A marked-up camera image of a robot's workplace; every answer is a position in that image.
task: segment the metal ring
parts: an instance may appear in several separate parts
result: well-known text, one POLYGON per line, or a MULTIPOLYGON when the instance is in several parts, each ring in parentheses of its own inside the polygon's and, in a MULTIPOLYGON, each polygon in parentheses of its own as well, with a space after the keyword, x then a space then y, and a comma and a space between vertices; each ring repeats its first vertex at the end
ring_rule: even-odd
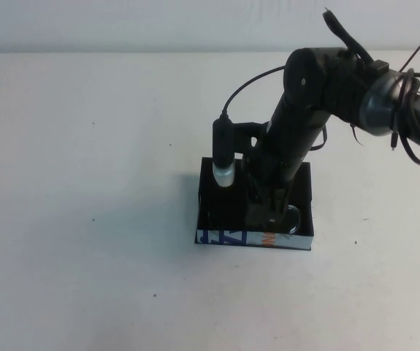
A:
POLYGON ((294 205, 288 205, 287 211, 295 211, 297 214, 297 224, 294 225, 291 230, 289 231, 289 234, 294 234, 296 231, 298 231, 300 227, 300 211, 299 209, 294 205))

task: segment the black cable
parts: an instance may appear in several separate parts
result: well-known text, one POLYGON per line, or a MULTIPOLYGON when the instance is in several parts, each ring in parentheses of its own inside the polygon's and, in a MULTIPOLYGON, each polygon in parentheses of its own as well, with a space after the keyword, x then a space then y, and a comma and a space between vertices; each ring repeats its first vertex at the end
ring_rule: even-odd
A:
POLYGON ((399 73, 401 73, 402 71, 404 71, 404 69, 406 68, 406 66, 411 62, 412 59, 414 59, 414 56, 419 52, 420 50, 420 45, 417 47, 417 49, 414 50, 413 54, 408 58, 408 60, 405 62, 405 64, 403 64, 403 66, 401 67, 401 69, 398 71, 399 73))
POLYGON ((333 12, 327 9, 323 16, 329 30, 340 38, 350 51, 359 55, 365 64, 373 62, 372 56, 344 29, 340 21, 333 15, 333 12))
MULTIPOLYGON (((229 104, 231 103, 231 101, 242 91, 244 90, 247 86, 249 86, 250 84, 252 84, 253 82, 255 82, 256 80, 266 77, 267 75, 271 75, 272 73, 278 72, 278 71, 282 71, 284 70, 285 66, 279 66, 276 68, 271 69, 270 71, 266 71, 261 73, 260 75, 257 75, 256 77, 253 77, 252 79, 250 79, 249 81, 243 83, 234 93, 232 93, 232 95, 227 99, 226 104, 224 105, 223 108, 223 112, 221 114, 221 116, 227 117, 227 109, 229 107, 229 104)), ((320 150, 321 148, 323 148, 325 146, 325 144, 327 143, 327 139, 328 139, 328 133, 327 133, 327 126, 325 126, 322 130, 323 133, 323 138, 324 141, 322 144, 317 145, 317 146, 312 146, 312 148, 310 149, 311 151, 317 151, 320 150)))
POLYGON ((411 128, 413 134, 420 142, 420 122, 414 111, 414 102, 419 95, 420 73, 415 73, 414 69, 410 68, 402 78, 402 85, 400 95, 398 96, 398 106, 395 114, 397 120, 397 133, 400 136, 401 143, 408 156, 418 165, 420 159, 414 154, 408 142, 407 129, 411 128))
POLYGON ((255 82, 256 80, 266 77, 267 75, 271 75, 272 73, 278 72, 278 71, 282 71, 284 70, 284 66, 280 66, 280 67, 276 67, 271 69, 270 71, 266 71, 264 73, 261 73, 260 75, 257 75, 256 77, 253 77, 252 79, 250 79, 248 82, 243 83, 234 93, 232 93, 232 95, 227 99, 226 104, 224 105, 223 108, 223 115, 227 115, 227 108, 229 107, 229 104, 231 103, 231 101, 236 97, 236 95, 238 95, 242 90, 244 90, 244 88, 246 88, 247 86, 249 86, 250 84, 252 84, 253 82, 255 82))

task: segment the black box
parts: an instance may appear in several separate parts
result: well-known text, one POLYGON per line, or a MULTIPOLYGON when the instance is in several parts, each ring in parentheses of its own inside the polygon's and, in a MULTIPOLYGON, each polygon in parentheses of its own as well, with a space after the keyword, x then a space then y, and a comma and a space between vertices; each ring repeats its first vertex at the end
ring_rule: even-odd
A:
POLYGON ((302 163, 289 194, 289 205, 298 208, 300 214, 297 231, 289 233, 292 222, 288 218, 280 224, 270 224, 264 230, 245 226, 245 177, 241 175, 242 161, 236 159, 235 162, 234 183, 221 188, 213 177, 212 159, 202 158, 195 243, 310 250, 313 241, 310 163, 302 163))

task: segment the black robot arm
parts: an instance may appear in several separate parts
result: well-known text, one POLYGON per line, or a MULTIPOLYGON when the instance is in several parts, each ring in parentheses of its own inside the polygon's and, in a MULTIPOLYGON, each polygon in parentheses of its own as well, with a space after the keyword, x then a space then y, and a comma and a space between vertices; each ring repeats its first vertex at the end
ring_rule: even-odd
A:
POLYGON ((324 19, 347 48, 294 51, 284 67, 283 95, 269 122, 233 124, 228 102, 213 124, 213 175, 220 186, 232 184, 234 153, 243 154, 247 226, 283 220, 296 172, 331 115, 372 135, 391 133, 392 147, 401 139, 420 164, 408 143, 409 138, 420 145, 420 74, 412 69, 397 72, 384 61, 374 61, 330 11, 324 19))

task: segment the white table surface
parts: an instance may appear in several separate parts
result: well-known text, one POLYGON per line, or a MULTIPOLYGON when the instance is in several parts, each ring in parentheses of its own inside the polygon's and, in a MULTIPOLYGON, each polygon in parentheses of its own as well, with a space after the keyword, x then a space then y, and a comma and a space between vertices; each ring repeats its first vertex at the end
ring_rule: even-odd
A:
POLYGON ((420 350, 420 167, 389 137, 330 120, 311 252, 194 244, 211 124, 287 56, 0 55, 0 350, 420 350))

